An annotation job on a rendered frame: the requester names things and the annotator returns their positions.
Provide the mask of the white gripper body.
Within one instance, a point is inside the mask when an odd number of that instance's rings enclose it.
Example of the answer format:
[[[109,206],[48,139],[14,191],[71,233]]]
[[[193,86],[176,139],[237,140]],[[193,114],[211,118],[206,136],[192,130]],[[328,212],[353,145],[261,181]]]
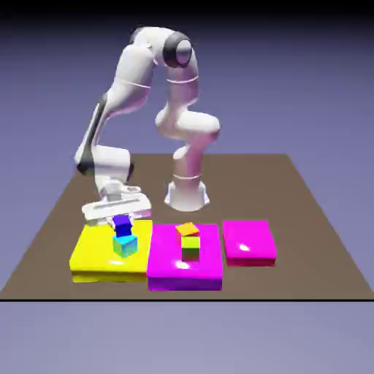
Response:
[[[82,212],[88,224],[103,225],[116,215],[130,215],[143,218],[151,215],[150,200],[144,194],[128,194],[119,200],[88,203]]]

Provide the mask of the large pink box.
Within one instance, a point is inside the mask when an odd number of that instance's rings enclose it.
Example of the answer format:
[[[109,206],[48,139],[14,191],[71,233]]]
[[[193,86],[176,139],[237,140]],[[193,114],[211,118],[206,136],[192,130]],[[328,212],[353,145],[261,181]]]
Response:
[[[267,221],[223,221],[228,266],[274,267],[275,241]]]

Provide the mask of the large magenta box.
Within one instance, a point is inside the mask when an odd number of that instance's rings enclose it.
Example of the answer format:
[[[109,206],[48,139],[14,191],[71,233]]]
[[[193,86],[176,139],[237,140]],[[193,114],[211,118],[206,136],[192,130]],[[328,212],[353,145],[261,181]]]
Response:
[[[148,258],[151,291],[216,291],[222,288],[224,265],[218,225],[199,224],[199,259],[185,261],[176,225],[155,224]]]

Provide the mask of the large yellow box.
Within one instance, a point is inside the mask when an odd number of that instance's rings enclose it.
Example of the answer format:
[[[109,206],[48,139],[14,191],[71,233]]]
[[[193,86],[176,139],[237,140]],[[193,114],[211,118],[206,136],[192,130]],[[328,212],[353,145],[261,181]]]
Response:
[[[134,221],[131,234],[137,236],[137,252],[122,258],[113,251],[114,229],[109,225],[84,226],[69,260],[72,280],[75,283],[144,282],[152,230],[151,220]]]

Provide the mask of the small cyan cube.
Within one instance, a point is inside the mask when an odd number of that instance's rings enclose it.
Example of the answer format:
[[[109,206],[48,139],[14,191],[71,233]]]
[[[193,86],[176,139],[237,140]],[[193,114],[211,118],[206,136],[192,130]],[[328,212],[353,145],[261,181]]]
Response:
[[[137,252],[137,236],[133,234],[122,237],[113,236],[112,246],[116,254],[126,258]]]

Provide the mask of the small blue cube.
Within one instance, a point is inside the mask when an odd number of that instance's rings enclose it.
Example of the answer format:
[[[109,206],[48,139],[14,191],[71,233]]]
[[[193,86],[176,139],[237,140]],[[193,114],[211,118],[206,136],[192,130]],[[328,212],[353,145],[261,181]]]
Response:
[[[116,215],[112,218],[115,225],[116,237],[125,237],[131,235],[132,223],[128,215]]]

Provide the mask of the small green cube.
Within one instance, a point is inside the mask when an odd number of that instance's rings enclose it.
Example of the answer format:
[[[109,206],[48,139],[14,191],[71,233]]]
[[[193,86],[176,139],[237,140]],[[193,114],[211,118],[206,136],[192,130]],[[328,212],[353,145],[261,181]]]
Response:
[[[200,256],[201,242],[199,236],[185,236],[181,238],[182,260],[197,262]]]

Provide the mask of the small orange cube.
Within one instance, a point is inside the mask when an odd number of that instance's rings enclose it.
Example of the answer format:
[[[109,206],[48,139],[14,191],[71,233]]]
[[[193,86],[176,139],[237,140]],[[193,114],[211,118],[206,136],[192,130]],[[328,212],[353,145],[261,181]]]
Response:
[[[175,232],[178,237],[196,237],[199,236],[198,227],[192,222],[179,224],[175,227]]]

